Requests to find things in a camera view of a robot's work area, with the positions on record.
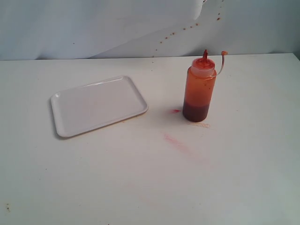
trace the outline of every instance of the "dark red liquid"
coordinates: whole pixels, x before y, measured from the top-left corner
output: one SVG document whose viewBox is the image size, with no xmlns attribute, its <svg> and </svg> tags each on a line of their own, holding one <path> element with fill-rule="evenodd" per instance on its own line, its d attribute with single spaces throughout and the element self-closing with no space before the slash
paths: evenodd
<svg viewBox="0 0 300 225">
<path fill-rule="evenodd" d="M 200 107 L 192 106 L 185 101 L 183 104 L 182 114 L 191 122 L 201 122 L 206 118 L 209 107 L 210 105 Z"/>
</svg>

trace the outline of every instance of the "orange liquid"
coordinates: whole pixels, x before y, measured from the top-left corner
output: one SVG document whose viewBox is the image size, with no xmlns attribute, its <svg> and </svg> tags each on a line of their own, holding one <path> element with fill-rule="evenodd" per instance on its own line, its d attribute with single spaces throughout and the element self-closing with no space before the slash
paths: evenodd
<svg viewBox="0 0 300 225">
<path fill-rule="evenodd" d="M 198 77 L 187 71 L 187 84 L 183 104 L 183 116 L 191 122 L 201 122 L 207 117 L 216 77 Z"/>
</svg>

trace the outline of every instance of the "red stain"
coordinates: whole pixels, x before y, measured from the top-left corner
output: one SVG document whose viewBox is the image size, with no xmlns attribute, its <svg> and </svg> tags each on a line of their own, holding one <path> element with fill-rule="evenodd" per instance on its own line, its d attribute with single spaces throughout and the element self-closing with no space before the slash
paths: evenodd
<svg viewBox="0 0 300 225">
<path fill-rule="evenodd" d="M 178 149 L 180 152 L 191 155 L 190 150 L 187 146 L 185 146 L 183 143 L 178 141 L 176 138 L 171 137 L 169 134 L 164 134 L 164 139 L 169 142 L 171 145 L 173 145 L 176 149 Z"/>
<path fill-rule="evenodd" d="M 179 109 L 172 109 L 172 110 L 170 111 L 170 113 L 179 113 L 179 112 L 181 112 L 181 110 L 179 110 Z"/>
</svg>

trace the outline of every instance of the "white tray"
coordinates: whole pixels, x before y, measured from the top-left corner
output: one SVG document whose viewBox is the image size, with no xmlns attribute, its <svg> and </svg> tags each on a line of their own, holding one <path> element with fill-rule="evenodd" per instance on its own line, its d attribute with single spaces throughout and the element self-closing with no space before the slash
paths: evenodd
<svg viewBox="0 0 300 225">
<path fill-rule="evenodd" d="M 148 105 L 127 76 L 57 92 L 51 97 L 56 131 L 71 137 L 142 114 Z"/>
</svg>

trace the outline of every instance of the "red nozzle tip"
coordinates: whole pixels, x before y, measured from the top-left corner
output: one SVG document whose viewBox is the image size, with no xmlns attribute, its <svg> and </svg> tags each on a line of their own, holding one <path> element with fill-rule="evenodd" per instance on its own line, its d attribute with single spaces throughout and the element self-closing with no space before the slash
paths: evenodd
<svg viewBox="0 0 300 225">
<path fill-rule="evenodd" d="M 205 49 L 205 51 L 203 53 L 203 60 L 204 60 L 204 62 L 207 62 L 207 55 L 208 55 L 207 49 Z"/>
</svg>

